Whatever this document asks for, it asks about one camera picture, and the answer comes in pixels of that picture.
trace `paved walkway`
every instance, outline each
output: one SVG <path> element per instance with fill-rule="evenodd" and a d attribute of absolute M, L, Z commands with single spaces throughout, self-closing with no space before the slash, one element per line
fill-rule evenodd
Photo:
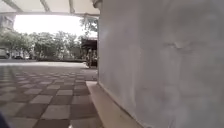
<path fill-rule="evenodd" d="M 0 112 L 11 128 L 103 128 L 85 83 L 96 80 L 93 74 L 71 67 L 0 66 Z"/>

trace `green foliage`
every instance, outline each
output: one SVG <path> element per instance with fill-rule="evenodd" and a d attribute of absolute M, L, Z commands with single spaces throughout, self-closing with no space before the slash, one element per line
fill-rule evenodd
<path fill-rule="evenodd" d="M 80 23 L 81 26 L 84 28 L 86 37 L 88 37 L 91 32 L 98 31 L 98 19 L 85 17 L 80 20 Z"/>
<path fill-rule="evenodd" d="M 0 34 L 0 46 L 9 52 L 26 52 L 37 58 L 64 59 L 80 58 L 81 44 L 76 35 L 65 32 L 21 34 L 7 32 Z"/>

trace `sky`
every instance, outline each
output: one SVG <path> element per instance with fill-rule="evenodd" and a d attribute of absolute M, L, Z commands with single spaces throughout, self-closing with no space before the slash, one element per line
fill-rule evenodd
<path fill-rule="evenodd" d="M 14 29 L 21 33 L 64 31 L 71 34 L 82 35 L 80 17 L 56 15 L 17 15 Z"/>

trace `wall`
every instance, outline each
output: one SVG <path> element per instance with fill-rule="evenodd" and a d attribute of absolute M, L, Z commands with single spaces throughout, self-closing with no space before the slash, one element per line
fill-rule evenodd
<path fill-rule="evenodd" d="M 99 82 L 144 127 L 224 127 L 224 1 L 104 0 Z"/>

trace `overhang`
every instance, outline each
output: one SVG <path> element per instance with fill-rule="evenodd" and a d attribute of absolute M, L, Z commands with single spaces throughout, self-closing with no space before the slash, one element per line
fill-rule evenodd
<path fill-rule="evenodd" d="M 0 0 L 0 15 L 48 14 L 99 16 L 92 0 Z"/>

